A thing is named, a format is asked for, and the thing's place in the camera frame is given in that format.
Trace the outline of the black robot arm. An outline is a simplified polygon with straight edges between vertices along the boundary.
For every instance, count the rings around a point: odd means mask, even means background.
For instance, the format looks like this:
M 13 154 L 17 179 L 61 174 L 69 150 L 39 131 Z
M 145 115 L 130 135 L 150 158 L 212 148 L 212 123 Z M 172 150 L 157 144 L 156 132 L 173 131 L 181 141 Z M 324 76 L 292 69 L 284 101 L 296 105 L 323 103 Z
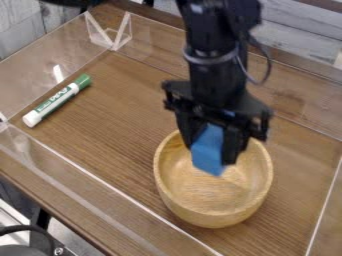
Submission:
M 186 28 L 184 57 L 188 80 L 162 83 L 165 108 L 176 113 L 182 139 L 193 147 L 216 125 L 222 129 L 220 162 L 232 165 L 249 140 L 268 139 L 272 108 L 246 84 L 250 46 L 261 43 L 252 29 L 262 22 L 260 0 L 176 0 Z

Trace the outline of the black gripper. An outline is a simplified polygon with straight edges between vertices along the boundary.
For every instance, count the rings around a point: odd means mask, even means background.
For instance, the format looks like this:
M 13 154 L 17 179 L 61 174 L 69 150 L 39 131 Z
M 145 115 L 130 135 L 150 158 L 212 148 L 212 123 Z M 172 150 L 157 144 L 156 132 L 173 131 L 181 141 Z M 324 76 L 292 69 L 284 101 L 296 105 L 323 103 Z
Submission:
M 234 165 L 246 150 L 250 138 L 268 140 L 272 108 L 244 89 L 221 106 L 208 104 L 193 96 L 185 80 L 162 83 L 165 108 L 176 113 L 186 147 L 190 148 L 209 124 L 224 129 L 222 162 Z

